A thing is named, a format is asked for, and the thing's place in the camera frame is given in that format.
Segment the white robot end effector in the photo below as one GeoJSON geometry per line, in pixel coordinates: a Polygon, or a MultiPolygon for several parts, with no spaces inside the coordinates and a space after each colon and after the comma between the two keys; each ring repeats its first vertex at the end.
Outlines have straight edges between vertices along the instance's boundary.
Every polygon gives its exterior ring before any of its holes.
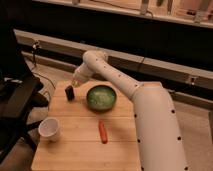
{"type": "Polygon", "coordinates": [[[93,75],[93,71],[88,68],[85,63],[82,63],[78,68],[75,69],[72,79],[72,85],[79,87],[86,83],[93,75]]]}

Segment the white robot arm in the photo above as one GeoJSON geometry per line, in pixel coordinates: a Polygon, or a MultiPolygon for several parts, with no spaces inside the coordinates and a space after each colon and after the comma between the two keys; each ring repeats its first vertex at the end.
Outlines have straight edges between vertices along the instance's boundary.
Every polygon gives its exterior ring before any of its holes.
{"type": "Polygon", "coordinates": [[[79,87],[94,73],[119,89],[132,103],[142,171],[189,171],[176,110],[160,82],[138,81],[108,64],[101,50],[88,50],[74,71],[79,87]]]}

